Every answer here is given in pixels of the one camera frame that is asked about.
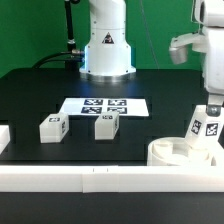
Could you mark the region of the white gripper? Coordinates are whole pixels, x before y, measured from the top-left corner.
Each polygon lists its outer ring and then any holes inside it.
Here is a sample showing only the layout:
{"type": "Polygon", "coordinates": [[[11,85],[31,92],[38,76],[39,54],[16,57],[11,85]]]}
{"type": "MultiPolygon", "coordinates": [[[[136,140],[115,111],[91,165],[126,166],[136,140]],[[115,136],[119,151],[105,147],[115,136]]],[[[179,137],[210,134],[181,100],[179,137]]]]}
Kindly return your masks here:
{"type": "Polygon", "coordinates": [[[204,28],[206,54],[203,67],[205,88],[210,94],[206,113],[218,117],[221,114],[224,95],[224,29],[204,28]]]}

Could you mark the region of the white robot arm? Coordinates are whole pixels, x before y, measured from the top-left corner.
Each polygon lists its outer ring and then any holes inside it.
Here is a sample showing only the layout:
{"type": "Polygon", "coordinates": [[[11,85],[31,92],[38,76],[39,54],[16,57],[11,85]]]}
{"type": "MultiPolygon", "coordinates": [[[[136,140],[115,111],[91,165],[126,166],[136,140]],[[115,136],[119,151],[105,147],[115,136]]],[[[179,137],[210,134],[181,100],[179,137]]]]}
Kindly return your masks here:
{"type": "MultiPolygon", "coordinates": [[[[91,37],[84,50],[80,73],[85,78],[117,81],[136,69],[131,63],[131,47],[126,42],[124,0],[89,0],[91,37]]],[[[174,37],[169,46],[173,63],[187,61],[187,47],[204,55],[202,75],[209,93],[206,113],[218,117],[224,104],[224,0],[193,0],[195,33],[174,37]]]]}

